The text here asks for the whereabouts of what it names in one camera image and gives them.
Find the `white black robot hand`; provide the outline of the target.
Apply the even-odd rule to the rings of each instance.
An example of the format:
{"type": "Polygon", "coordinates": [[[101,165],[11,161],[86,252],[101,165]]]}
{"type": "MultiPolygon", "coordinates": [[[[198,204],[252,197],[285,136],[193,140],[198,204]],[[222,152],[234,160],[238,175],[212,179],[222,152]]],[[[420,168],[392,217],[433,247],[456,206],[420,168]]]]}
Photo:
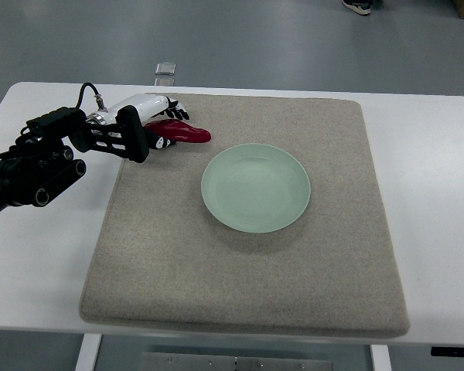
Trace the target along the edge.
{"type": "MultiPolygon", "coordinates": [[[[151,118],[163,114],[166,114],[170,118],[189,120],[188,112],[177,99],[145,93],[133,95],[108,108],[107,112],[103,113],[105,123],[114,124],[117,113],[126,106],[133,106],[136,109],[141,124],[146,124],[151,118]]],[[[143,132],[150,149],[168,148],[176,143],[149,129],[144,128],[143,132]]]]}

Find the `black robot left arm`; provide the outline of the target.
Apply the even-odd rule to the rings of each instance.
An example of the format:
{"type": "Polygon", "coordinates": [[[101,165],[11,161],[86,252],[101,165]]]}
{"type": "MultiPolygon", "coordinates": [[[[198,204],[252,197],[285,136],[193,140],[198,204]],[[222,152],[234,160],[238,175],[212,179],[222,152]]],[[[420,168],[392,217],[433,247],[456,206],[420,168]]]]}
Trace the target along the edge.
{"type": "Polygon", "coordinates": [[[99,151],[133,162],[148,157],[142,124],[166,109],[151,94],[136,94],[106,108],[95,95],[98,111],[79,105],[60,107],[27,121],[8,151],[0,153],[0,212],[8,206],[44,207],[86,173],[75,152],[99,151]]]}

